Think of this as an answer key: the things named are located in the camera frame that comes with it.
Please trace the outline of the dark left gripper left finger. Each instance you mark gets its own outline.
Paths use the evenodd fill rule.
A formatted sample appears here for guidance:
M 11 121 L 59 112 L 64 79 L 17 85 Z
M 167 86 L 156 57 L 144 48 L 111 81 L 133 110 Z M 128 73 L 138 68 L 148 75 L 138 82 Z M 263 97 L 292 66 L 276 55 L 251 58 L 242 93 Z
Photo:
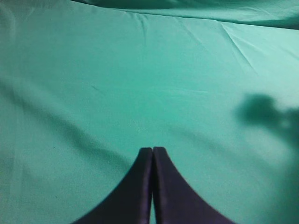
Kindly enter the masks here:
M 75 224 L 148 224 L 151 208 L 152 149 L 141 148 L 115 189 Z

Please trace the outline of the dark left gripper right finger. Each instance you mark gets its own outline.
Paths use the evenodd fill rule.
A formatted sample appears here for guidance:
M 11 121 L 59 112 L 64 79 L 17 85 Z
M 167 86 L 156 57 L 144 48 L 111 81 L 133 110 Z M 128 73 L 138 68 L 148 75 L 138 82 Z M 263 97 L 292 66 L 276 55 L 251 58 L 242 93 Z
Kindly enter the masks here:
M 164 147 L 153 149 L 153 196 L 158 224 L 223 224 L 224 216 L 189 186 Z

